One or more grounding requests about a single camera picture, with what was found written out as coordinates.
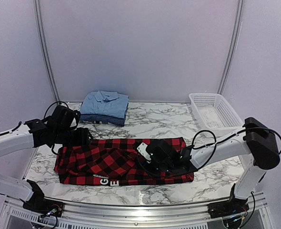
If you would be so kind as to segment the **red black plaid shirt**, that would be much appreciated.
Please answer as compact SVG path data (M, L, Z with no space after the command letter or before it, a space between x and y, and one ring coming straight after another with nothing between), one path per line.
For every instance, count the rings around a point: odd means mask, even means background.
M141 143L155 139L93 139L89 145L61 147L54 171L62 184L138 186L190 183L194 174L161 172L138 154Z

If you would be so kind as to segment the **white plastic basket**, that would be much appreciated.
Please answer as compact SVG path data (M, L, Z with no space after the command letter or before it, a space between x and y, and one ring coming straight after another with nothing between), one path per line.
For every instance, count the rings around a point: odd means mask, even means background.
M191 112L201 130L210 130L217 137L229 134L244 122L228 101L220 94L190 93Z

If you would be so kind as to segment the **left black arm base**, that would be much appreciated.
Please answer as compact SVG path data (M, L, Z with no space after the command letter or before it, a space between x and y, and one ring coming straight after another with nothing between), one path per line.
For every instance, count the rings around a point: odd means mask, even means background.
M44 217L53 215L61 217L63 212L64 203L60 201L46 199L43 191L38 184L31 180L26 180L31 186L33 194L29 200L22 201L23 208L37 213L41 213Z

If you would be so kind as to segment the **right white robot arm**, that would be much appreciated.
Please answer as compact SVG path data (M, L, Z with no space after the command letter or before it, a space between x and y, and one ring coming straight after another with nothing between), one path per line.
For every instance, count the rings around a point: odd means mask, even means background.
M281 146L277 142L281 136L253 117L245 119L244 125L237 130L216 137L213 142L202 146L191 144L176 152L165 140L158 139L150 144L140 143L137 152L153 167L147 173L166 178L197 172L207 165L228 158L250 155L251 161L239 181L233 186L231 197L224 203L224 210L233 214L242 207L243 200L249 197L253 188L262 180L268 170L280 163Z

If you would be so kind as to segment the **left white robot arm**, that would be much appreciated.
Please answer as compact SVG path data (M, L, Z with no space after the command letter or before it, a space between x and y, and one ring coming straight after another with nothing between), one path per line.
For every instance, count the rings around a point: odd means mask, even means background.
M81 114L58 105L51 115L33 119L0 133L0 157L43 145L53 149L56 144L65 147L84 146L93 138L88 128L78 127ZM48 209L48 201L35 182L0 175L0 194L29 201L37 212Z

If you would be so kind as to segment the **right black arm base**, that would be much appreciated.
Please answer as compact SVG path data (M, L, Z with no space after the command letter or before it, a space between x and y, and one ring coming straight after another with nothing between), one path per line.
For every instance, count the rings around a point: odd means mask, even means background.
M235 184L231 188L228 200L210 203L208 213L212 219L247 212L250 208L248 199L238 199L234 195Z

